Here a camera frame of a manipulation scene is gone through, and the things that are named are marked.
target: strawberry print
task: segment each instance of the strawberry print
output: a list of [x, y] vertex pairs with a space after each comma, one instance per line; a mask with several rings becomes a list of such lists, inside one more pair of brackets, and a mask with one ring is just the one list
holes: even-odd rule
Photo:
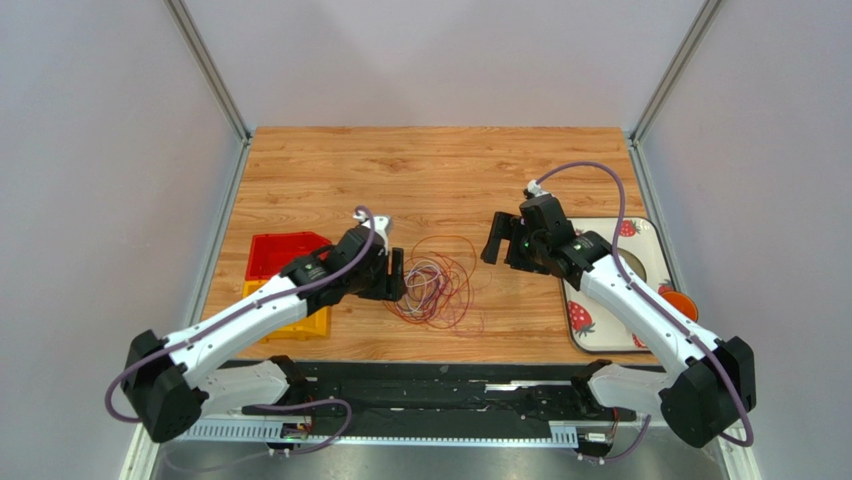
[[595, 333], [592, 330], [595, 326], [592, 316], [579, 303], [568, 302], [568, 317], [571, 319], [571, 330], [577, 332], [579, 336]]
[[660, 288], [657, 289], [657, 293], [659, 293], [660, 295], [662, 295], [666, 292], [673, 292], [673, 291], [674, 291], [674, 285], [672, 285], [672, 281], [669, 280], [668, 278], [663, 280], [663, 282], [660, 283]]
[[636, 228], [636, 222], [633, 220], [624, 220], [621, 222], [621, 229], [618, 231], [618, 234], [622, 237], [632, 237], [639, 233], [639, 229]]
[[639, 340], [639, 337], [635, 333], [633, 334], [633, 345], [636, 345], [638, 348], [648, 348], [642, 343], [642, 340]]

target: white wall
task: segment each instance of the white wall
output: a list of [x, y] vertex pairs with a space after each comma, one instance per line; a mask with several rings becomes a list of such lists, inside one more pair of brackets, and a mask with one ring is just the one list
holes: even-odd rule
[[161, 1], [3, 2], [0, 44], [0, 476], [114, 479], [105, 387], [184, 320], [238, 144]]
[[850, 25], [727, 2], [644, 146], [701, 318], [755, 349], [764, 478], [852, 478]]
[[188, 0], [252, 127], [633, 128], [702, 0]]

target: strawberry tray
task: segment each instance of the strawberry tray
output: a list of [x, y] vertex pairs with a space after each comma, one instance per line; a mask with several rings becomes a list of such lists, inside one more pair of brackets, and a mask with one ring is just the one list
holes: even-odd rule
[[[572, 218], [576, 230], [594, 230], [609, 240], [616, 218]], [[671, 290], [671, 276], [657, 237], [648, 220], [628, 217], [619, 229], [618, 249], [622, 258], [645, 282], [660, 292]], [[586, 294], [562, 282], [568, 331], [581, 350], [593, 353], [648, 352], [648, 348], [613, 314]]]

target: wooden table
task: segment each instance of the wooden table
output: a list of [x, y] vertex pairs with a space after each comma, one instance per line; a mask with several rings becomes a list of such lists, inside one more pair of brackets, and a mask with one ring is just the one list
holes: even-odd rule
[[[353, 226], [356, 205], [393, 217], [393, 246], [478, 260], [496, 210], [517, 212], [532, 178], [562, 163], [596, 160], [627, 188], [627, 214], [645, 210], [621, 130], [616, 128], [261, 128], [254, 138], [204, 317], [238, 301], [251, 237], [314, 231], [332, 241]], [[578, 168], [546, 188], [568, 216], [614, 216], [618, 191], [603, 172]], [[295, 359], [588, 363], [568, 336], [558, 280], [478, 262], [475, 302], [457, 332], [411, 325], [378, 303], [345, 298], [331, 335], [256, 344], [241, 356]], [[477, 329], [484, 322], [484, 331]], [[606, 355], [655, 363], [648, 354]]]

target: yellow plastic container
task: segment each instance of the yellow plastic container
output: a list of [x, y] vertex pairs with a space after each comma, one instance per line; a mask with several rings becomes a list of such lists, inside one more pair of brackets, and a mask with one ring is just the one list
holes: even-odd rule
[[[266, 280], [249, 280], [243, 284], [243, 298], [248, 297], [257, 289], [262, 287]], [[296, 323], [281, 327], [278, 330], [263, 337], [261, 342], [279, 338], [295, 338], [296, 340], [307, 340], [309, 338], [327, 337], [329, 324], [331, 323], [331, 307], [321, 308], [313, 315], [299, 320]]]

